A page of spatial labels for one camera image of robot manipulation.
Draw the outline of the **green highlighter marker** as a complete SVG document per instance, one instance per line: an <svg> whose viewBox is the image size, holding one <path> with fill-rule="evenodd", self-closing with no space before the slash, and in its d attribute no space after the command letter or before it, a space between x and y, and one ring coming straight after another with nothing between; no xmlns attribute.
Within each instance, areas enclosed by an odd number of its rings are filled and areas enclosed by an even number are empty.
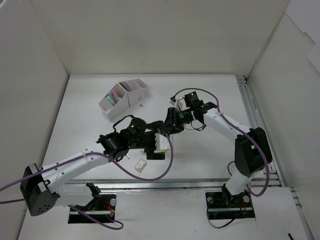
<svg viewBox="0 0 320 240"><path fill-rule="evenodd" d="M110 96L107 96L106 99L112 106L116 105L116 102Z"/></svg>

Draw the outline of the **pink purple highlighter marker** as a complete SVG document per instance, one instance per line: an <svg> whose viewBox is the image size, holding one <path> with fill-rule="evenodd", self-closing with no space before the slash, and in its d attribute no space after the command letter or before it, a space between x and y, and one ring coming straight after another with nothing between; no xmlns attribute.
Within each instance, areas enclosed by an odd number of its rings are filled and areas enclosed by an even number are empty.
<svg viewBox="0 0 320 240"><path fill-rule="evenodd" d="M115 99L115 96L112 91L109 91L107 94L110 98Z"/></svg>

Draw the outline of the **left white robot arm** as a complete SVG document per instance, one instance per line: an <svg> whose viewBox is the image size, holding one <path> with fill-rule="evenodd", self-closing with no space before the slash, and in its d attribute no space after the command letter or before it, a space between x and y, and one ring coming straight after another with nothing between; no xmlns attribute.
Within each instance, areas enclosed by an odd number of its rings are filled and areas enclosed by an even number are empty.
<svg viewBox="0 0 320 240"><path fill-rule="evenodd" d="M165 151L173 150L162 121L147 124L132 118L120 131L100 135L96 143L56 164L27 166L20 182L20 191L31 216L39 216L55 206L81 206L89 210L100 204L100 190L92 183L70 186L69 182L96 167L113 163L119 166L129 150L143 150L148 160L164 160Z"/></svg>

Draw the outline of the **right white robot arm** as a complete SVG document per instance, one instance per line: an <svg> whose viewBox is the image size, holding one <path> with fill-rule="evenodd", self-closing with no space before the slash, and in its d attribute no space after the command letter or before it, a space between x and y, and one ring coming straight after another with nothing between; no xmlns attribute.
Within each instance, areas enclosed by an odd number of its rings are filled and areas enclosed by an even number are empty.
<svg viewBox="0 0 320 240"><path fill-rule="evenodd" d="M185 124L199 121L205 127L209 127L223 135L234 144L235 170L230 179L221 188L221 200L227 206L233 206L239 201L241 194L248 191L254 197L262 196L270 182L269 164L273 161L270 145L264 129L252 128L241 124L222 113L220 104L200 100L197 88L190 88L190 93L183 98L186 109L179 107L176 96L170 98L171 107L167 110L162 131L173 135L184 130ZM266 171L266 179L262 190L254 193L250 184L254 176Z"/></svg>

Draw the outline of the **white pink desk organizer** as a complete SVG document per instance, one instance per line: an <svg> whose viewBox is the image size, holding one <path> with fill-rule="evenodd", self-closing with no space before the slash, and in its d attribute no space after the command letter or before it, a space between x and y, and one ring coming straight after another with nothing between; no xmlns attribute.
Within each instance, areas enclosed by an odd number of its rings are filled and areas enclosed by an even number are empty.
<svg viewBox="0 0 320 240"><path fill-rule="evenodd" d="M127 91L122 88L119 83L122 83ZM106 99L109 91L112 91L114 94L113 100L116 103L115 106L112 106ZM123 114L130 107L139 103L150 94L149 86L139 78L118 82L109 91L100 100L98 105L102 113L110 121Z"/></svg>

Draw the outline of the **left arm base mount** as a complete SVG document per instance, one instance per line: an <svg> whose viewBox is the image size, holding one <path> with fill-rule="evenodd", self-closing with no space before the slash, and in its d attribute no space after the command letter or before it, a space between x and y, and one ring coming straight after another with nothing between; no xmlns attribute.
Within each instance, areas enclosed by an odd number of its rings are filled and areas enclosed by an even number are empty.
<svg viewBox="0 0 320 240"><path fill-rule="evenodd" d="M93 219L101 223L111 223L115 219L117 195L115 193L104 194L93 199L85 206L75 205L78 210L83 211ZM80 214L76 210L69 210L68 224L94 224L95 222Z"/></svg>

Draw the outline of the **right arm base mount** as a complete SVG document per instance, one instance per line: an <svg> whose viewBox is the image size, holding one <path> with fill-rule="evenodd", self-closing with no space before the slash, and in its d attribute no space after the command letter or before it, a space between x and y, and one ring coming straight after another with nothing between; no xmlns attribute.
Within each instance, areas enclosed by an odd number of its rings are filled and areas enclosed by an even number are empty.
<svg viewBox="0 0 320 240"><path fill-rule="evenodd" d="M227 197L222 191L206 192L205 199L209 220L255 218L253 204L246 190L231 198Z"/></svg>

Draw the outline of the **aluminium rail frame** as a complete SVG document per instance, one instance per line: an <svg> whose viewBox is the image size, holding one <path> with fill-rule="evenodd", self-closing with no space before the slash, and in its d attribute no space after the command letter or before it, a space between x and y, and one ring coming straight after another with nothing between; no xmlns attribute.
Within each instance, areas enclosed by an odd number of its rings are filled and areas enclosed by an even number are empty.
<svg viewBox="0 0 320 240"><path fill-rule="evenodd" d="M223 179L258 197L272 160L234 75L72 75L39 179L46 209L97 204L100 181Z"/></svg>

